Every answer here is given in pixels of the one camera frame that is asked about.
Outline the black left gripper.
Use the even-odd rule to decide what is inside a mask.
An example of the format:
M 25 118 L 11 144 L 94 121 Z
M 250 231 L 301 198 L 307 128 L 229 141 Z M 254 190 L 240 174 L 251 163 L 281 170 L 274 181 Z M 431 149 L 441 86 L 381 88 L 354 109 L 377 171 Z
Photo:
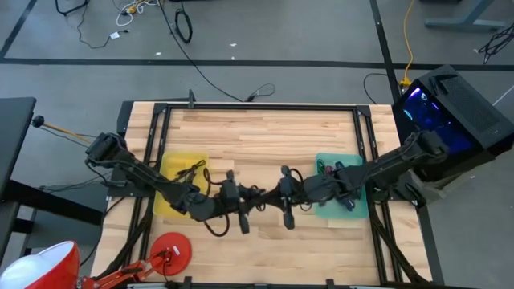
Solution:
M 240 196 L 243 197 L 246 206 L 261 206 L 264 203 L 263 193 L 265 189 L 260 189 L 258 186 L 251 187 L 240 186 L 239 189 L 235 183 L 235 175 L 232 170 L 226 172 L 226 179 L 220 182 L 213 182 L 210 177 L 210 171 L 205 169 L 203 171 L 204 178 L 207 181 L 207 193 L 210 192 L 212 185 L 220 187 L 219 193 L 214 197 L 209 194 L 201 195 L 199 199 L 192 201 L 192 219 L 203 222 L 212 235 L 226 235 L 230 229 L 230 218 L 228 214 L 237 213 L 239 226 L 242 234 L 250 232 L 249 221 L 244 211 L 245 206 L 240 201 Z M 207 223 L 211 218 L 224 217 L 226 219 L 226 229 L 222 233 L 216 233 Z

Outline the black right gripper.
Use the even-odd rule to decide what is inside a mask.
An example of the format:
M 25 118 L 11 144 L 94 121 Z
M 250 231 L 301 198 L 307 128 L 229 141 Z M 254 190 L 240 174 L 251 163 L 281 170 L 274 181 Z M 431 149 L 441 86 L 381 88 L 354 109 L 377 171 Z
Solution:
M 297 169 L 281 167 L 283 177 L 274 189 L 265 194 L 266 203 L 270 206 L 282 207 L 284 225 L 288 230 L 295 228 L 292 213 L 293 206 L 311 205 L 332 200 L 340 191 L 334 173 L 318 174 L 303 179 Z

